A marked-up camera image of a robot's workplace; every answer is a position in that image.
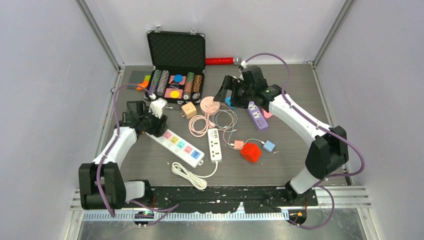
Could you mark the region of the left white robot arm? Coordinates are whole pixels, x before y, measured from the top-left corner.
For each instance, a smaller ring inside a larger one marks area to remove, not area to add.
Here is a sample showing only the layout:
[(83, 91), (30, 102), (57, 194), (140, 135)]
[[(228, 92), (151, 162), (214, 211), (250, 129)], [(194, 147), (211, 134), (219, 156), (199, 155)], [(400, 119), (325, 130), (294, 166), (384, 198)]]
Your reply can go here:
[(102, 152), (78, 169), (80, 203), (84, 210), (108, 210), (114, 215), (126, 203), (135, 200), (141, 207), (153, 202), (148, 180), (124, 181), (120, 168), (140, 135), (161, 137), (168, 117), (167, 101), (159, 98), (150, 105), (142, 100), (127, 102), (127, 110), (117, 122), (112, 137)]

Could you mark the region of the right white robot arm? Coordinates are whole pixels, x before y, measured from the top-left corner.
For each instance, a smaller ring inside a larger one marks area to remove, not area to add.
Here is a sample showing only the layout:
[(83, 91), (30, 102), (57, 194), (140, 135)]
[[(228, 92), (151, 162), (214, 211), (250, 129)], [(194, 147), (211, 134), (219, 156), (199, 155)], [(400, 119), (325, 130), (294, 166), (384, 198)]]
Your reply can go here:
[(309, 146), (304, 168), (285, 184), (284, 198), (299, 205), (316, 184), (348, 162), (347, 133), (313, 117), (277, 84), (269, 85), (260, 67), (253, 65), (241, 70), (241, 76), (226, 75), (216, 102), (224, 102), (230, 91), (233, 107), (248, 109), (253, 102), (285, 122)]

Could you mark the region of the blue plug adapter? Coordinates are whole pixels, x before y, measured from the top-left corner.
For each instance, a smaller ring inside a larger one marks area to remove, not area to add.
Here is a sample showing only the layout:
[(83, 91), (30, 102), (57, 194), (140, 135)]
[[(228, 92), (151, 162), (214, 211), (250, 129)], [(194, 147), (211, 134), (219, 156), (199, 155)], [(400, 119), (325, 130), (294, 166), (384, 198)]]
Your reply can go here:
[(236, 108), (235, 106), (232, 105), (232, 103), (231, 103), (231, 97), (230, 96), (228, 96), (228, 97), (225, 98), (225, 103), (232, 110)]

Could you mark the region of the round pink socket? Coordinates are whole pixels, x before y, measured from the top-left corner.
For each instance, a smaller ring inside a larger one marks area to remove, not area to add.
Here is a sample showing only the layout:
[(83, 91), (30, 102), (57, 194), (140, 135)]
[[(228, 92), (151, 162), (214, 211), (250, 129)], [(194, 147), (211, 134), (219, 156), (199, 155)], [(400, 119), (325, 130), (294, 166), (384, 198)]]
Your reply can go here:
[(213, 96), (206, 96), (200, 101), (199, 106), (204, 114), (214, 115), (220, 109), (221, 104), (214, 101)]

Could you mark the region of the long white colourful power strip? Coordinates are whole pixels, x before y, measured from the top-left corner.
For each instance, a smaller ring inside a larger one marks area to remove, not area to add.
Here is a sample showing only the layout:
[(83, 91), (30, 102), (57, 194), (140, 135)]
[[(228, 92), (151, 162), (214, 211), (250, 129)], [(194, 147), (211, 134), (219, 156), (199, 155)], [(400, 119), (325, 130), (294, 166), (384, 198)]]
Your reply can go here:
[(205, 153), (170, 129), (160, 137), (146, 135), (194, 169), (204, 163)]

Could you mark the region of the tan cube socket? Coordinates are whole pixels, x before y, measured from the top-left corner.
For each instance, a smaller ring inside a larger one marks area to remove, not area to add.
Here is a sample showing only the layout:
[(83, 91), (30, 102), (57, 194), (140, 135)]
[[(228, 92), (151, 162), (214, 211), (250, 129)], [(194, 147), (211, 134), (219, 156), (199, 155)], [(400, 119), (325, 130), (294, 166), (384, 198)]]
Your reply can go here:
[(188, 102), (182, 105), (181, 110), (182, 110), (181, 116), (185, 117), (188, 120), (197, 115), (196, 106), (192, 102)]

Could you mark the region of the red glitter microphone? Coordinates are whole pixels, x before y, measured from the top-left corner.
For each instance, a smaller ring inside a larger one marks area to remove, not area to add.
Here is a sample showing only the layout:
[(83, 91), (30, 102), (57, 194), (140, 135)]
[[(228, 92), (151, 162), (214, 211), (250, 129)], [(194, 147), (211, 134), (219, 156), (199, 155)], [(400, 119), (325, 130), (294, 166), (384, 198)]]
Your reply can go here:
[(205, 64), (207, 66), (212, 65), (240, 65), (242, 62), (242, 59), (238, 56), (233, 57), (211, 57), (205, 59)]

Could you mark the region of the purple power strip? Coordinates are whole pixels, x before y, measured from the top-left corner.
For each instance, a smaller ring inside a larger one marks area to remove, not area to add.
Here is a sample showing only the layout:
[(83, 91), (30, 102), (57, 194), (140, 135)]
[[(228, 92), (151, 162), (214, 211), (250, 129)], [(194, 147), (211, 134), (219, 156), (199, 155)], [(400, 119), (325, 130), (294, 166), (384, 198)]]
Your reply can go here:
[(261, 108), (257, 107), (253, 101), (248, 103), (246, 112), (258, 131), (264, 131), (269, 127), (267, 120), (262, 114)]

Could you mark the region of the orange toy block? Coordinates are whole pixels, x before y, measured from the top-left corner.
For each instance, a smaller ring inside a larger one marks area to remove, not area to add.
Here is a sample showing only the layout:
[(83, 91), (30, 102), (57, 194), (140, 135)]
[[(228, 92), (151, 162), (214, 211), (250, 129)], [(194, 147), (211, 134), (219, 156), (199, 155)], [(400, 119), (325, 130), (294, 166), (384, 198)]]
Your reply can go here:
[(137, 91), (143, 91), (143, 90), (145, 90), (148, 87), (149, 83), (150, 83), (150, 78), (151, 78), (150, 75), (146, 75), (144, 77), (144, 79), (143, 79), (143, 82), (138, 83), (137, 84), (137, 87), (135, 89)]

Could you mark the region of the small white power strip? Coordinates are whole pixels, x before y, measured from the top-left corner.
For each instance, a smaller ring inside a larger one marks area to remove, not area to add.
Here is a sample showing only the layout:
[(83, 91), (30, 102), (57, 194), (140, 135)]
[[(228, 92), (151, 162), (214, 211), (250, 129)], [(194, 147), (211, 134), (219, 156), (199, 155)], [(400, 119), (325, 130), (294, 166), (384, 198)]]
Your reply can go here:
[(210, 128), (207, 130), (208, 146), (210, 160), (213, 163), (222, 161), (222, 150), (219, 138), (219, 131), (217, 128)]

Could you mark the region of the pink power strip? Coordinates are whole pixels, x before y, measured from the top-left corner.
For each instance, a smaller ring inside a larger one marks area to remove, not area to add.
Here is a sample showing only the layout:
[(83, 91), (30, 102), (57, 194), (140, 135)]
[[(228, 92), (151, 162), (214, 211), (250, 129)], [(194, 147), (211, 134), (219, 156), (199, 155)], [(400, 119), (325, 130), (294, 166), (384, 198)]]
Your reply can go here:
[(272, 116), (273, 116), (273, 114), (272, 113), (270, 113), (270, 112), (267, 112), (265, 109), (261, 109), (261, 112), (262, 112), (262, 115), (263, 115), (263, 117), (267, 120), (267, 119), (269, 119), (269, 118), (271, 118)]

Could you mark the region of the pink small charger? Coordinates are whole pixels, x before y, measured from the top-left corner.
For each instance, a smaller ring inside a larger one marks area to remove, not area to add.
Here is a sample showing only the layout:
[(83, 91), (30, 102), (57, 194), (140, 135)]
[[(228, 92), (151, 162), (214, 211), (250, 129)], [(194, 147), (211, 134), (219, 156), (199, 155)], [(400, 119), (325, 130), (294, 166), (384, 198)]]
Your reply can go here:
[(233, 149), (240, 151), (243, 148), (244, 144), (245, 144), (244, 141), (235, 140), (234, 143), (233, 143)]

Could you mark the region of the grey building baseplate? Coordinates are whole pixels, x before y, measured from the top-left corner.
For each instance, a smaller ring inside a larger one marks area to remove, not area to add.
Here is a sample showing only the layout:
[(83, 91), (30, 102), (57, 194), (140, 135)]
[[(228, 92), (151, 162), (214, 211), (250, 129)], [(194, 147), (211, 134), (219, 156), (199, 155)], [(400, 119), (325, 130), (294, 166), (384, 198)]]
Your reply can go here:
[(132, 71), (130, 78), (129, 78), (129, 84), (131, 84), (131, 85), (128, 85), (127, 89), (136, 90), (137, 84), (142, 83), (146, 75), (150, 75), (150, 77), (151, 77), (151, 72), (150, 71), (142, 71), (142, 70)]

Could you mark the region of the black poker chip case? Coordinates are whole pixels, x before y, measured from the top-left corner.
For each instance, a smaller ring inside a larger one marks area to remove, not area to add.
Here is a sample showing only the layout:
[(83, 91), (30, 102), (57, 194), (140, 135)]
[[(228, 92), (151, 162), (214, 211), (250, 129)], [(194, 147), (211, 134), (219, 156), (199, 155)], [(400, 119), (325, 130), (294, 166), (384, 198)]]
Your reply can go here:
[(146, 33), (153, 65), (145, 99), (165, 99), (170, 104), (199, 105), (205, 82), (206, 36), (191, 32)]

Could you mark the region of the red cube socket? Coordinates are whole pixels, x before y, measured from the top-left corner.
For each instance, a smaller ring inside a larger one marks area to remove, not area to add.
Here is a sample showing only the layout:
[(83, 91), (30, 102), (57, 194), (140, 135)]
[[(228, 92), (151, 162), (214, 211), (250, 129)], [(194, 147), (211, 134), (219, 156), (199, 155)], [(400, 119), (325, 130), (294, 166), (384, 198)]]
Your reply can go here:
[(250, 163), (257, 163), (262, 151), (255, 143), (246, 143), (240, 150), (241, 156)]

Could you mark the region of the light blue charger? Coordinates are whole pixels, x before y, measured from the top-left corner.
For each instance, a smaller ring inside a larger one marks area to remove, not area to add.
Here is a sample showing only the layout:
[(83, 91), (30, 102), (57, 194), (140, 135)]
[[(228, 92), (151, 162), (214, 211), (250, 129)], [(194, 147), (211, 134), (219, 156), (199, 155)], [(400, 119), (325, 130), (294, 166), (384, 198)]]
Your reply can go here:
[(263, 148), (266, 152), (268, 152), (268, 153), (272, 153), (272, 152), (273, 152), (273, 150), (274, 150), (274, 148), (275, 148), (275, 146), (276, 146), (276, 145), (275, 145), (273, 142), (271, 142), (271, 141), (267, 140), (267, 141), (263, 144), (262, 148)]

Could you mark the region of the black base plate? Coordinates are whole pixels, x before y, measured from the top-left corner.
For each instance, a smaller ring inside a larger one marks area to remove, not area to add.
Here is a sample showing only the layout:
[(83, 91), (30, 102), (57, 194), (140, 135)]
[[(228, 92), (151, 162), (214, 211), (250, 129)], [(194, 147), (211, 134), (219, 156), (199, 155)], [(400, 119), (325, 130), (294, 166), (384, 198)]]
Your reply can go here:
[(154, 186), (137, 202), (148, 207), (169, 209), (175, 213), (234, 213), (243, 205), (247, 213), (277, 213), (281, 207), (315, 207), (315, 191), (300, 200), (288, 200), (285, 189), (277, 186), (209, 186), (198, 190), (192, 186)]

